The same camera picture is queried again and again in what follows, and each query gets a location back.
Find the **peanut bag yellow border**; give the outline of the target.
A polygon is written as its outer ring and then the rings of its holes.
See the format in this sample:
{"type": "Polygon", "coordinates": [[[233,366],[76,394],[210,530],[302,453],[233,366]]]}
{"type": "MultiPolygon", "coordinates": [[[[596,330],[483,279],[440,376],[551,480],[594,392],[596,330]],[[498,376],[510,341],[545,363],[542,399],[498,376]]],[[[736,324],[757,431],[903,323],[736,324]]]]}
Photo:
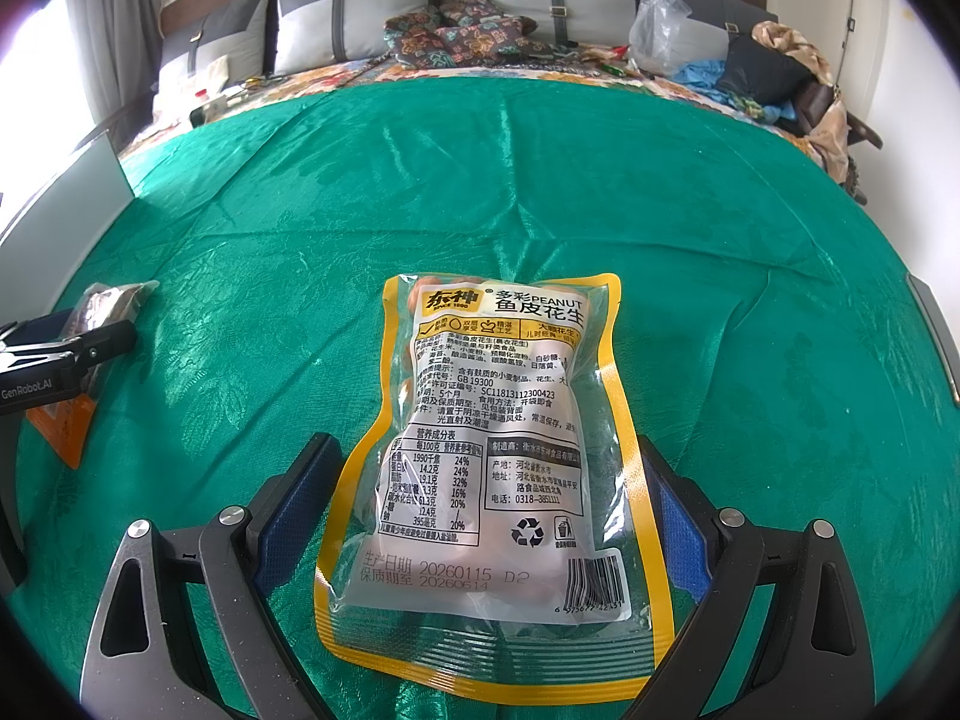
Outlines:
{"type": "Polygon", "coordinates": [[[314,574],[332,655],[505,706],[630,700],[674,642],[612,273],[397,275],[314,574]]]}

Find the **white storage box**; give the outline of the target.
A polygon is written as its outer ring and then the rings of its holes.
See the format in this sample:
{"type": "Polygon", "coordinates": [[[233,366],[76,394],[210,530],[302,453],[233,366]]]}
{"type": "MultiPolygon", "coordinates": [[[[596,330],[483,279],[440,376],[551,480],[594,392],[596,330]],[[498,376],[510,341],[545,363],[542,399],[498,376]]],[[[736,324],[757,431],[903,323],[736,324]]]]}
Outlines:
{"type": "Polygon", "coordinates": [[[3,227],[3,322],[48,314],[132,200],[121,161],[101,133],[3,227]]]}

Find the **grey pillow far left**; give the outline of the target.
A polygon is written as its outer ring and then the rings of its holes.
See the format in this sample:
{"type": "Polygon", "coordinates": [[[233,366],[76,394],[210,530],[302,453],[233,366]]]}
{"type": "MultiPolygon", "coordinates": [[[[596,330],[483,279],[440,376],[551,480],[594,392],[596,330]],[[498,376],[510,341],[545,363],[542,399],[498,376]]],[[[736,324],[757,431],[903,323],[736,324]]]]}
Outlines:
{"type": "Polygon", "coordinates": [[[262,75],[268,2],[231,0],[164,39],[156,124],[172,124],[202,99],[262,75]]]}

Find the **grey curtain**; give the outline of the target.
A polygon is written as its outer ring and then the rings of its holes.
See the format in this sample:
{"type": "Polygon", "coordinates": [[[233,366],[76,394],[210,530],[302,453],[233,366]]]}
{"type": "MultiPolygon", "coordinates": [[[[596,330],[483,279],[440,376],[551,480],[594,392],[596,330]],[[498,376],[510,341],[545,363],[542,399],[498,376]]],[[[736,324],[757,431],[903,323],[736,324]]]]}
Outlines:
{"type": "Polygon", "coordinates": [[[128,142],[151,121],[161,60],[160,0],[65,0],[96,127],[128,142]]]}

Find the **green satin bedspread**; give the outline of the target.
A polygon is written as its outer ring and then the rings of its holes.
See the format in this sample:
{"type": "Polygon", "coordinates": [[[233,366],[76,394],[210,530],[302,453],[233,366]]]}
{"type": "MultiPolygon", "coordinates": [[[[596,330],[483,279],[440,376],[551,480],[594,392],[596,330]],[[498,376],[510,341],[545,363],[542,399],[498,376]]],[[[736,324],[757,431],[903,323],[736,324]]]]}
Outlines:
{"type": "Polygon", "coordinates": [[[65,289],[148,281],[78,468],[25,429],[11,597],[75,688],[125,527],[210,520],[379,408],[382,285],[613,273],[636,424],[766,527],[835,525],[875,685],[958,590],[958,411],[907,270],[793,145],[623,88],[418,78],[249,110],[133,156],[65,289]]]}

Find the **patterned dark cloth bundle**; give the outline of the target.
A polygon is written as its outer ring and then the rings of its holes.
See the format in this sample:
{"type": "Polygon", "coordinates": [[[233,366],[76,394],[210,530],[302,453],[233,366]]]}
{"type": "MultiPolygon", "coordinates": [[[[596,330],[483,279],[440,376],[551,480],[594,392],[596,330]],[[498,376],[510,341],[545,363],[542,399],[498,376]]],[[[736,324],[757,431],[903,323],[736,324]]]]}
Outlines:
{"type": "Polygon", "coordinates": [[[550,54],[532,36],[536,29],[534,20],[503,13],[491,0],[443,0],[389,18],[384,41],[413,70],[496,67],[550,54]]]}

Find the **brown chair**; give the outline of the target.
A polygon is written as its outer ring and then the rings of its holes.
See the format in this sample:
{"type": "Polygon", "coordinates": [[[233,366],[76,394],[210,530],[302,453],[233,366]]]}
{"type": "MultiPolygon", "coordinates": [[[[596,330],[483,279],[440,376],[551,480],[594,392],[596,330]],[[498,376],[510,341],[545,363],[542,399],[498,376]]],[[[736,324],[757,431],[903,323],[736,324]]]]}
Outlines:
{"type": "Polygon", "coordinates": [[[850,148],[858,143],[868,143],[873,149],[882,151],[882,137],[866,122],[848,112],[836,86],[822,85],[817,80],[807,82],[794,94],[793,106],[800,133],[818,154],[823,171],[858,205],[866,206],[867,195],[862,190],[859,167],[850,148]]]}

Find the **blue plastic bag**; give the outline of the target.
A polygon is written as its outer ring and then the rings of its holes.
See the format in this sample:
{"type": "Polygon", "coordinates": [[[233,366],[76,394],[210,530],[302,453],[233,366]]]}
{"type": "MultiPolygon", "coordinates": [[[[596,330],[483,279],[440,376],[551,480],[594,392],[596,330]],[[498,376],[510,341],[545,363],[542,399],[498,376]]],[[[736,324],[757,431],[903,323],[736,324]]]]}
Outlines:
{"type": "Polygon", "coordinates": [[[755,99],[721,89],[719,80],[724,70],[726,70],[724,60],[688,62],[670,76],[670,81],[693,89],[695,93],[711,99],[713,103],[732,107],[743,115],[747,115],[748,119],[760,124],[775,125],[777,121],[793,122],[793,124],[797,122],[797,112],[789,101],[781,104],[760,104],[755,99]]]}

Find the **black bag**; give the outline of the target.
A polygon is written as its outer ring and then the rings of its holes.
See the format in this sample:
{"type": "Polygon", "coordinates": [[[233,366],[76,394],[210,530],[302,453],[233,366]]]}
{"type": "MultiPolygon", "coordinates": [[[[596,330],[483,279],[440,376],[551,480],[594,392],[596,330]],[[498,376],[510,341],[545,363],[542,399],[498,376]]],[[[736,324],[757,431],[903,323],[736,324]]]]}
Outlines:
{"type": "Polygon", "coordinates": [[[716,88],[762,106],[789,101],[814,75],[800,62],[762,46],[748,34],[729,39],[726,67],[716,88]]]}

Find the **clear plastic bag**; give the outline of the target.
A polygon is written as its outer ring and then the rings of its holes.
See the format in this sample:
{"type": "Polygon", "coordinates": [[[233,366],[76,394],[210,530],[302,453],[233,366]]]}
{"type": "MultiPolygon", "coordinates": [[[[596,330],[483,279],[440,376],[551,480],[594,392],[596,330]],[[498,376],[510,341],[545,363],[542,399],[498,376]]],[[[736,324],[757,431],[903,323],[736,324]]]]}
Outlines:
{"type": "Polygon", "coordinates": [[[692,9],[683,0],[640,0],[628,57],[641,71],[674,75],[682,66],[679,36],[692,9]]]}

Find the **grey pillow far right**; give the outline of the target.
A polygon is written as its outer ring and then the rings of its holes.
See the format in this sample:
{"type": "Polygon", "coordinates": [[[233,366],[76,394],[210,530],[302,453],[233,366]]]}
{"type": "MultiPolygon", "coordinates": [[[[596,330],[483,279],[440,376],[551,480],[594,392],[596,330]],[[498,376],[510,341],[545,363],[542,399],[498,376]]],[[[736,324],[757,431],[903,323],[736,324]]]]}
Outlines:
{"type": "Polygon", "coordinates": [[[778,17],[743,0],[683,0],[691,9],[679,36],[682,67],[698,60],[726,60],[729,39],[778,17]]]}

